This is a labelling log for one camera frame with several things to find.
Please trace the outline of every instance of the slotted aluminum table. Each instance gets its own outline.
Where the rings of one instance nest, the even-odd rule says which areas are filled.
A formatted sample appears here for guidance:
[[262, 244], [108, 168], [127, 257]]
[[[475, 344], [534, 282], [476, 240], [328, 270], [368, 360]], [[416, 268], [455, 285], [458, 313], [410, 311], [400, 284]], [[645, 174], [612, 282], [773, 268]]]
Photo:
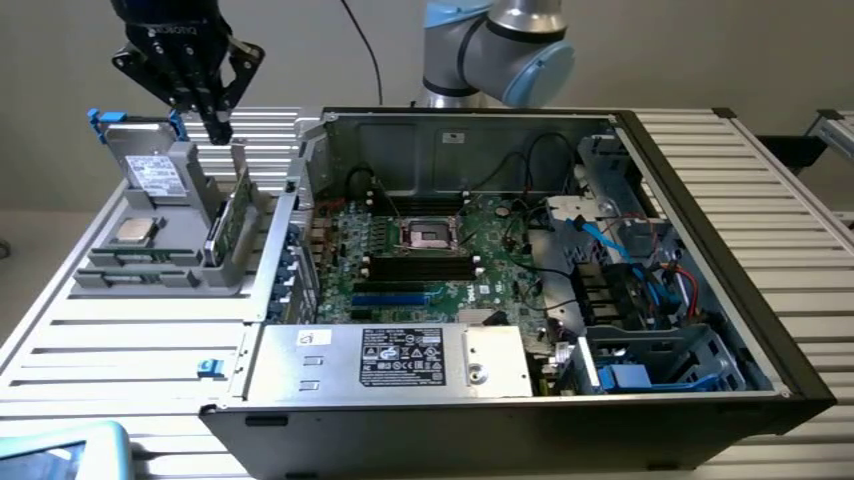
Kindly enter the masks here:
[[[266, 191], [280, 190], [298, 154], [298, 125], [316, 119], [315, 112], [243, 109], [235, 114], [235, 136], [252, 140], [248, 163]], [[783, 437], [745, 440], [694, 472], [570, 477], [851, 478], [851, 233], [737, 119], [711, 110], [636, 113], [839, 405]], [[188, 126], [205, 172], [220, 182], [232, 180], [228, 149], [205, 143], [200, 124]], [[196, 364], [205, 358], [242, 361], [243, 345], [252, 344], [259, 328], [243, 318], [266, 287], [255, 285], [251, 272], [231, 299], [69, 299], [71, 272], [121, 201], [119, 189], [0, 349], [0, 436], [112, 418], [131, 434], [139, 478], [243, 479], [243, 467], [196, 418], [199, 406], [234, 394], [243, 380], [197, 379]]]

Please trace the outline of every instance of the metal panel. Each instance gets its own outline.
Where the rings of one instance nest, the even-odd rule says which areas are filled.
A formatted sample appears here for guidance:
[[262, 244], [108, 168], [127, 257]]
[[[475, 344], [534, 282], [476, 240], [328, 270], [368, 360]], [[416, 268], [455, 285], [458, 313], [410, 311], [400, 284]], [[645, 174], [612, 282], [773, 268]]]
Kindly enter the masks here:
[[[235, 137], [248, 139], [248, 163], [259, 174], [262, 189], [280, 188], [280, 178], [295, 158], [296, 144], [287, 135], [296, 132], [295, 126], [302, 120], [299, 112], [299, 109], [235, 112]], [[710, 110], [645, 109], [638, 110], [638, 115], [651, 133], [667, 142], [662, 150], [683, 176], [701, 208], [710, 216], [721, 215], [717, 221], [722, 237], [759, 290], [769, 296], [773, 306], [782, 309], [778, 313], [783, 314], [783, 324], [841, 401], [839, 406], [789, 435], [750, 438], [695, 471], [663, 476], [686, 480], [850, 478], [854, 471], [854, 462], [849, 461], [854, 453], [854, 311], [846, 311], [851, 309], [851, 301], [845, 296], [854, 289], [854, 263], [838, 253], [821, 258], [827, 252], [843, 251], [838, 234], [814, 218], [801, 224], [809, 228], [787, 226], [786, 230], [779, 229], [781, 222], [759, 224], [753, 221], [758, 219], [757, 215], [789, 216], [810, 209], [795, 194], [797, 189], [782, 181], [767, 181], [773, 173], [767, 168], [767, 155], [754, 148], [729, 120], [721, 119]], [[849, 113], [849, 118], [854, 119], [854, 112]], [[200, 123], [191, 120], [188, 127], [191, 135], [199, 137]], [[727, 132], [731, 138], [741, 139], [741, 143], [734, 143], [729, 137], [719, 141]], [[201, 165], [208, 174], [219, 175], [227, 169], [228, 150], [209, 145], [203, 147]], [[753, 176], [762, 181], [703, 182], [703, 176], [707, 180], [710, 175], [718, 175], [718, 179], [725, 180], [745, 171], [762, 172], [758, 177]], [[93, 222], [83, 246], [85, 238], [97, 234], [111, 208], [108, 204]], [[734, 214], [750, 217], [739, 222], [731, 219]], [[755, 251], [773, 253], [757, 254]], [[79, 252], [72, 253], [72, 266], [79, 261], [77, 256]], [[248, 478], [243, 467], [224, 453], [222, 444], [195, 417], [197, 406], [207, 397], [224, 395], [230, 379], [187, 378], [199, 359], [234, 361], [242, 342], [242, 335], [235, 333], [239, 322], [234, 319], [239, 307], [223, 303], [216, 311], [200, 314], [177, 303], [172, 305], [181, 307], [173, 310], [180, 314], [175, 318], [165, 314], [143, 318], [133, 314], [137, 305], [125, 304], [124, 308], [115, 305], [99, 310], [99, 320], [92, 324], [92, 317], [87, 318], [85, 313], [87, 307], [95, 305], [92, 301], [76, 303], [77, 300], [59, 297], [52, 301], [64, 291], [65, 278], [60, 269], [0, 350], [0, 362], [11, 361], [0, 377], [7, 386], [0, 389], [0, 436], [73, 426], [95, 418], [113, 418], [131, 434], [139, 478]], [[250, 277], [243, 295], [251, 292]], [[116, 326], [132, 327], [128, 332], [152, 349], [100, 348], [108, 345], [111, 332], [117, 331], [111, 328]], [[59, 332], [71, 333], [69, 341], [76, 347], [88, 347], [71, 350], [61, 347]], [[95, 335], [95, 343], [87, 342], [88, 334]], [[119, 334], [116, 341], [128, 346], [131, 336], [129, 333]], [[169, 345], [167, 350], [161, 350], [164, 345]], [[117, 382], [93, 382], [99, 377]], [[40, 401], [20, 401], [28, 398]], [[662, 478], [662, 472], [570, 475], [566, 478], [653, 480]]]

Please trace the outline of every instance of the sticker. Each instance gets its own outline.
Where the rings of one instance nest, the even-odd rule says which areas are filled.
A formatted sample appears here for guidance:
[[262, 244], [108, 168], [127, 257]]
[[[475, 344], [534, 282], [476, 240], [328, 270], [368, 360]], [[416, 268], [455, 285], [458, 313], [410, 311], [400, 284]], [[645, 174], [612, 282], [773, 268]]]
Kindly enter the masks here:
[[187, 195], [181, 177], [169, 157], [163, 155], [127, 155], [128, 168], [139, 186], [152, 197], [183, 197]]
[[466, 134], [463, 132], [444, 132], [442, 143], [466, 143]]
[[332, 343], [332, 330], [300, 330], [296, 332], [296, 346], [311, 347]]
[[446, 385], [442, 329], [364, 329], [359, 382], [366, 387]]

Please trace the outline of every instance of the white wall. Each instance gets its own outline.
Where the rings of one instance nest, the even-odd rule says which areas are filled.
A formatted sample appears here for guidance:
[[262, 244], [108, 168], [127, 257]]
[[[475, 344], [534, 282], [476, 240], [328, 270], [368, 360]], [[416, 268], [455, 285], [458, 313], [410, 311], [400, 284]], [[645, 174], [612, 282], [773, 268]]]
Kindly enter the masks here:
[[[406, 104], [420, 87], [423, 2], [350, 1], [387, 103]], [[370, 60], [336, 0], [220, 3], [238, 37], [267, 50], [244, 105], [375, 102]], [[564, 4], [578, 63], [554, 105], [729, 106], [755, 131], [785, 132], [801, 132], [815, 108], [854, 107], [854, 1]], [[116, 168], [85, 111], [164, 111], [109, 64], [123, 38], [108, 0], [0, 3], [0, 208], [91, 210], [112, 190]]]

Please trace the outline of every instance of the barcode label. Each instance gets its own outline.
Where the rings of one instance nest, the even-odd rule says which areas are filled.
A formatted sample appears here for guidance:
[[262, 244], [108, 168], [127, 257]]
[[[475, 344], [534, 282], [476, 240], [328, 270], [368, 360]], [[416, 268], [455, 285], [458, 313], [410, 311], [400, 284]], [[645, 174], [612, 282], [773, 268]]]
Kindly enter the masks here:
[[169, 157], [163, 155], [127, 155], [128, 167], [139, 186], [152, 197], [183, 197], [187, 194], [181, 177]]

